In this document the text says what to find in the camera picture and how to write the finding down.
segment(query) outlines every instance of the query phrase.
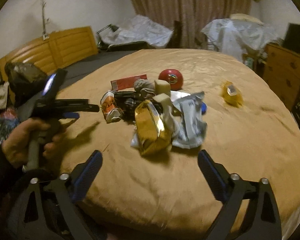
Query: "mattress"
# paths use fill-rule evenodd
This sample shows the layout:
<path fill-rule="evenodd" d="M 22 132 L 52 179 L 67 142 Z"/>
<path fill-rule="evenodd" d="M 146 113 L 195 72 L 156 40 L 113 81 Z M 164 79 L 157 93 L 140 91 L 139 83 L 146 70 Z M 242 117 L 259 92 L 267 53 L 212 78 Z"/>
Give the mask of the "mattress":
<path fill-rule="evenodd" d="M 206 93 L 202 119 L 208 128 L 201 148 L 229 173 L 252 181 L 268 178 L 286 223 L 300 205 L 300 130 L 268 85 L 233 57 L 194 49 L 141 50 L 99 68 L 58 97 L 89 98 L 98 104 L 111 80 L 146 73 L 153 81 L 166 68 L 181 71 L 183 91 Z M 231 107 L 220 96 L 226 80 L 242 92 L 243 107 Z M 168 154 L 144 158 L 130 147 L 134 129 L 123 121 L 107 124 L 102 113 L 81 113 L 49 168 L 70 172 L 100 150 L 103 166 L 80 204 L 88 215 L 143 232 L 202 238 L 221 203 L 197 166 L 200 147 L 173 147 Z M 239 228 L 246 206 L 243 202 L 233 230 Z"/>

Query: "hand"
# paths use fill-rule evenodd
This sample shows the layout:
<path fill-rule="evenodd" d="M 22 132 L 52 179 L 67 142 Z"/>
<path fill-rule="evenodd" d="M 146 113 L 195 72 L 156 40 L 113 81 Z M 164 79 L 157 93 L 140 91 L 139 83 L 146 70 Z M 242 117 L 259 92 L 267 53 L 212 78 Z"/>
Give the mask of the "hand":
<path fill-rule="evenodd" d="M 34 130 L 46 131 L 50 125 L 38 118 L 30 118 L 19 124 L 2 143 L 3 154 L 14 168 L 19 168 L 28 160 L 28 143 L 30 133 Z M 58 134 L 52 137 L 52 142 L 44 146 L 43 156 L 50 159 L 57 151 L 60 142 L 65 135 L 65 129 L 61 126 Z"/>

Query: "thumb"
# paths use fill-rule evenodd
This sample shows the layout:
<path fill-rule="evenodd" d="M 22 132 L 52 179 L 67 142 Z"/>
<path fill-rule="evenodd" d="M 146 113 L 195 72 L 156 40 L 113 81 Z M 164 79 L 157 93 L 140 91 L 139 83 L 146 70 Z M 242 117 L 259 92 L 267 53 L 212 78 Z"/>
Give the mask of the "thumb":
<path fill-rule="evenodd" d="M 45 121 L 39 118 L 29 118 L 22 122 L 19 126 L 22 126 L 27 132 L 32 132 L 34 130 L 48 130 L 50 128 L 50 124 L 46 123 Z"/>

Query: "hanging cord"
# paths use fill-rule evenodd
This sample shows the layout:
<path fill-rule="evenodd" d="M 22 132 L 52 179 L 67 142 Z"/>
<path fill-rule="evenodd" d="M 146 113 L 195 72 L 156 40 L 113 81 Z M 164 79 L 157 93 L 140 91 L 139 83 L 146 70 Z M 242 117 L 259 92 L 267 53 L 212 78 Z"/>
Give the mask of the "hanging cord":
<path fill-rule="evenodd" d="M 46 23 L 48 22 L 48 20 L 46 20 L 44 18 L 44 8 L 45 8 L 45 6 L 46 6 L 46 1 L 42 0 L 42 28 L 43 28 L 42 38 L 43 38 L 43 40 L 49 38 L 49 35 L 47 34 L 47 31 L 46 31 Z"/>

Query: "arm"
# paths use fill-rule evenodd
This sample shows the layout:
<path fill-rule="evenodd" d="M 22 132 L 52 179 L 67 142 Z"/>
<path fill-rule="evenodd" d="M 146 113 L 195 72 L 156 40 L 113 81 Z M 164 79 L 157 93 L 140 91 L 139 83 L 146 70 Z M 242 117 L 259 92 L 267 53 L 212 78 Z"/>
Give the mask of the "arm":
<path fill-rule="evenodd" d="M 30 118 L 17 126 L 8 139 L 0 147 L 0 202 L 9 188 L 22 176 L 21 167 L 28 160 L 30 133 L 34 130 L 47 130 L 50 127 L 41 119 Z M 51 158 L 56 152 L 59 142 L 64 137 L 64 130 L 52 138 L 52 142 L 44 146 L 43 156 Z"/>

